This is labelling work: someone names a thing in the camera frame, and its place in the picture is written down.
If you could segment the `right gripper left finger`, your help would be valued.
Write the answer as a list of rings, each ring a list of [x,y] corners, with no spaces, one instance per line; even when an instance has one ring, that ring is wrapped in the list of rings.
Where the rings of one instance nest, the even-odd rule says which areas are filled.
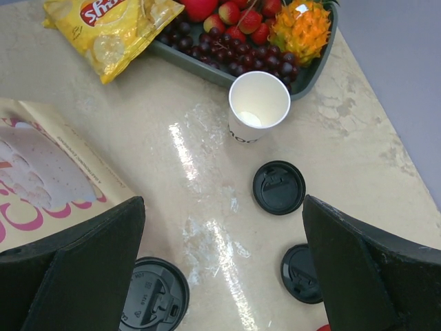
[[[118,330],[145,225],[142,197],[1,253],[2,330]]]

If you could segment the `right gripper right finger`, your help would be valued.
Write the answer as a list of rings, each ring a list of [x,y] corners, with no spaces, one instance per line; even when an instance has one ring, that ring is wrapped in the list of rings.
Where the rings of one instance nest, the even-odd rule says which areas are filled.
[[[439,330],[440,251],[313,196],[302,219],[332,330]]]

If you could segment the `brown paper bag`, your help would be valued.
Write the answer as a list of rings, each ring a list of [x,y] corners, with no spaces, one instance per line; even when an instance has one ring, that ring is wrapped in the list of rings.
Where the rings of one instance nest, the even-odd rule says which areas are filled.
[[[47,104],[1,99],[1,251],[78,225],[134,197]]]

